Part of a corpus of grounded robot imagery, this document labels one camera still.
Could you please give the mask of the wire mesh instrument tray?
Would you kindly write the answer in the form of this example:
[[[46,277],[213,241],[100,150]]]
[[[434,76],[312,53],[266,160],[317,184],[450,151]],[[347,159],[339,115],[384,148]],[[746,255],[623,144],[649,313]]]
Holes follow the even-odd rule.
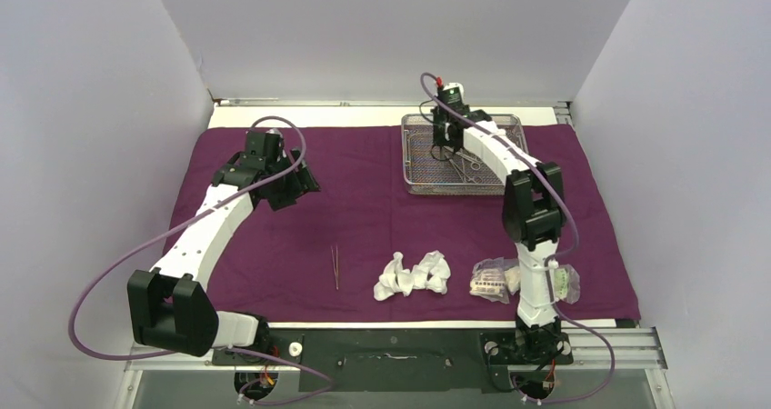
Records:
[[[413,195],[502,195],[506,176],[513,170],[526,171],[536,159],[528,154],[519,118],[491,114],[481,122],[483,131],[471,126],[464,131],[463,148],[433,145],[433,126],[420,114],[401,120],[403,176]],[[464,184],[446,161],[448,152],[463,152],[481,164],[474,172],[480,185]]]

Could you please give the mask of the metal tweezers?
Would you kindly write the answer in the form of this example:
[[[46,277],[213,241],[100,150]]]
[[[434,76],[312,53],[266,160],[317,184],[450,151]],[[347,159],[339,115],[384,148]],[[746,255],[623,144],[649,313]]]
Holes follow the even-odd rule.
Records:
[[[337,244],[330,246],[330,254],[332,259],[335,289],[336,291],[338,291],[340,287],[340,264],[339,264],[339,247]]]

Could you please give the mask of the purple cloth wrap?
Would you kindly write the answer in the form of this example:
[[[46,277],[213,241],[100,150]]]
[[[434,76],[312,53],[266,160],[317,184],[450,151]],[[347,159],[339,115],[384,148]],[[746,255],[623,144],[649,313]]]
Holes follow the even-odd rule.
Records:
[[[580,245],[560,264],[580,276],[570,318],[641,319],[614,228],[589,163],[568,125],[525,127],[531,155],[556,162]],[[240,224],[212,273],[207,294],[218,310],[259,314],[278,322],[510,321],[510,304],[472,296],[472,268],[486,258],[516,257],[502,226],[501,196],[425,196],[406,190],[401,129],[307,128],[306,161],[320,183],[297,204],[273,212],[265,202]],[[216,169],[245,145],[245,130],[217,128],[198,138],[170,227],[203,203]],[[331,247],[338,246],[339,289]],[[447,294],[427,290],[374,299],[374,285],[401,252],[412,267],[443,253],[451,269]]]

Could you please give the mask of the white cotton balls bag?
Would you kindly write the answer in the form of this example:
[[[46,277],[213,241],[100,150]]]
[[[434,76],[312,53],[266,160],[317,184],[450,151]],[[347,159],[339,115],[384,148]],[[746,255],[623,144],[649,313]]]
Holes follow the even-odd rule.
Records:
[[[395,294],[408,297],[414,290],[414,275],[410,269],[404,268],[403,259],[404,255],[401,252],[394,252],[392,259],[378,276],[378,281],[373,288],[377,302],[383,302]]]

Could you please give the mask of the white gauze piece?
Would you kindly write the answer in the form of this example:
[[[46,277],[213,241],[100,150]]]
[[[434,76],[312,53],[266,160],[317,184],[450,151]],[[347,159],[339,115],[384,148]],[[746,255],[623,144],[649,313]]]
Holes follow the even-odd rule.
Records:
[[[438,250],[429,252],[412,269],[413,288],[444,295],[451,275],[445,255]]]

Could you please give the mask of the pink packet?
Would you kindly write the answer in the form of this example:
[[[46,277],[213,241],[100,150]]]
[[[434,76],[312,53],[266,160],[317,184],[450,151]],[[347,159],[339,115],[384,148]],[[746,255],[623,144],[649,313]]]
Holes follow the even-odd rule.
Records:
[[[516,259],[498,257],[478,262],[472,268],[469,293],[494,303],[509,304],[511,294],[506,289],[504,271],[512,266],[518,266]]]

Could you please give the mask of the white gauze bag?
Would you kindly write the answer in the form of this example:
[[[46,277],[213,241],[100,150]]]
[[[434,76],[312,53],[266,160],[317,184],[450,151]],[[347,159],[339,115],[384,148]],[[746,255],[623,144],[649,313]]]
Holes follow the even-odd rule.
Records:
[[[514,295],[518,292],[521,285],[521,273],[519,266],[512,266],[504,271],[506,289],[508,293]]]

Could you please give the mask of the green packet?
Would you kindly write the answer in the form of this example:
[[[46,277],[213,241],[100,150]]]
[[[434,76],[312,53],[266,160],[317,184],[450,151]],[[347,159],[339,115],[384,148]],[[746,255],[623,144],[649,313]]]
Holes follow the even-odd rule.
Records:
[[[570,264],[560,265],[553,272],[554,294],[558,301],[575,304],[581,296],[580,275]]]

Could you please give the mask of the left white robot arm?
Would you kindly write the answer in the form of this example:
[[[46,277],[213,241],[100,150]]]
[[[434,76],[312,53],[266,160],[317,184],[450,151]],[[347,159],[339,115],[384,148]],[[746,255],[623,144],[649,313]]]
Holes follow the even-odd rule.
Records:
[[[193,356],[235,348],[246,362],[263,362],[271,350],[265,318],[216,310],[207,295],[209,279],[236,230],[259,203],[278,211],[319,189],[302,146],[286,149],[277,129],[247,131],[244,149],[213,174],[194,222],[150,269],[130,276],[127,294],[135,342]]]

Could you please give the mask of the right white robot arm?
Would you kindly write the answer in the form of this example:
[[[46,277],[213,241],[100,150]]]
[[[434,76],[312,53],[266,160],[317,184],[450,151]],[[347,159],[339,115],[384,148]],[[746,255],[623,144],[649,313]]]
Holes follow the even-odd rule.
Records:
[[[553,283],[558,243],[570,220],[561,168],[526,154],[487,112],[471,109],[463,86],[441,78],[435,84],[434,144],[474,155],[505,188],[502,223],[516,246],[520,283],[514,339],[499,351],[523,364],[550,363],[566,347]]]

